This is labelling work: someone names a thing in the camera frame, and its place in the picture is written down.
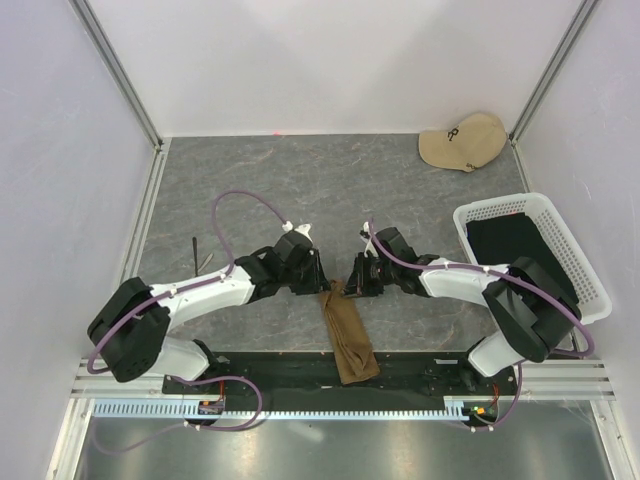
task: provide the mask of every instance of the white basket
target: white basket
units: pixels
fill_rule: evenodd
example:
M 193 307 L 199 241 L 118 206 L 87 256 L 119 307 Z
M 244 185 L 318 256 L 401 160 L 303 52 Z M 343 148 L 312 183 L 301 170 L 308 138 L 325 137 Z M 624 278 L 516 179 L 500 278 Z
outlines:
M 589 324 L 608 317 L 611 313 L 609 295 L 553 203 L 544 195 L 518 193 L 458 207 L 453 213 L 453 221 L 469 261 L 478 263 L 467 239 L 467 223 L 520 212 L 524 212 L 536 224 L 545 243 L 573 283 L 582 312 L 582 323 Z

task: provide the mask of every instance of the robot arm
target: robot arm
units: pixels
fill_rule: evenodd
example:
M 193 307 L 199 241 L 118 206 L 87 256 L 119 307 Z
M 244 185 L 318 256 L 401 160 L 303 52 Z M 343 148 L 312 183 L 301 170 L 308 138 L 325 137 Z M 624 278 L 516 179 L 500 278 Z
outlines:
M 211 353 L 201 342 L 168 337 L 172 329 L 208 312 L 271 297 L 283 286 L 297 295 L 329 290 L 309 229 L 310 225 L 301 225 L 275 246 L 236 259 L 226 276 L 228 268 L 165 285 L 127 280 L 89 326 L 89 338 L 97 345 L 127 312 L 158 297 L 106 343 L 102 358 L 119 382 L 147 372 L 196 379 L 209 367 Z M 208 282 L 216 277 L 222 280 Z M 162 298 L 167 291 L 171 295 Z
M 489 308 L 499 331 L 484 338 L 468 352 L 469 364 L 485 377 L 522 360 L 544 361 L 573 328 L 572 323 L 546 301 L 505 280 L 484 272 L 439 269 L 414 270 L 402 267 L 379 251 L 366 231 L 367 247 L 359 253 L 344 289 L 349 296 L 376 296 L 385 285 L 396 284 L 403 292 L 423 297 L 448 297 Z M 435 255 L 416 255 L 395 228 L 377 233 L 378 240 L 394 257 L 417 265 L 447 265 Z M 552 295 L 577 318 L 580 310 L 558 284 L 529 258 L 491 270 L 521 278 Z

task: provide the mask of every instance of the white enclosure wall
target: white enclosure wall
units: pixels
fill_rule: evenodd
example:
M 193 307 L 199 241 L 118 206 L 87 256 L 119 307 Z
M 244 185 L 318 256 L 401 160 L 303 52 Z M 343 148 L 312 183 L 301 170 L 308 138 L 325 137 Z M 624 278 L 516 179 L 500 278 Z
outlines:
M 90 0 L 166 136 L 513 127 L 579 0 Z
M 44 478 L 152 160 L 71 6 L 0 5 L 0 465 Z
M 605 0 L 521 141 L 532 188 L 566 219 L 613 301 L 592 328 L 640 445 L 640 4 Z

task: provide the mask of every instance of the brown sock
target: brown sock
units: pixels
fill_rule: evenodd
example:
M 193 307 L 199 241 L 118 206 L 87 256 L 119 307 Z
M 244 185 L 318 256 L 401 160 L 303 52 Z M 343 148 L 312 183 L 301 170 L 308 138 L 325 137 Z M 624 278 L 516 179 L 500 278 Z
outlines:
M 322 312 L 343 385 L 362 382 L 380 373 L 369 335 L 352 298 L 344 298 L 344 283 L 331 282 L 331 291 L 320 294 Z

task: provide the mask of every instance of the baseball cap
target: baseball cap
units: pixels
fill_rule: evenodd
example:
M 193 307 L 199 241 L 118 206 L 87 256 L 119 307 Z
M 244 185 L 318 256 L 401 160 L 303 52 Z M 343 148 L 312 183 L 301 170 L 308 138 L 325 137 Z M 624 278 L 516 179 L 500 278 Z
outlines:
M 506 141 L 500 118 L 474 113 L 449 131 L 422 132 L 418 150 L 429 165 L 472 172 L 496 158 Z

